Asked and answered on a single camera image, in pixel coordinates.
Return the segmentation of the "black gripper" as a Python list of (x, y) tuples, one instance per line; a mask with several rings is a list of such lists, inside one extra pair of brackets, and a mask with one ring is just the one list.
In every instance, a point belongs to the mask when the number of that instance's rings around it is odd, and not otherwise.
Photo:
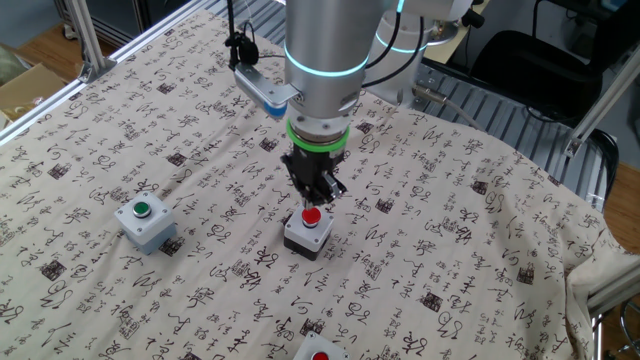
[(329, 204), (341, 197), (346, 187), (334, 176), (334, 170), (344, 160), (344, 150), (312, 152), (294, 148), (281, 156), (289, 177), (299, 192), (304, 206)]

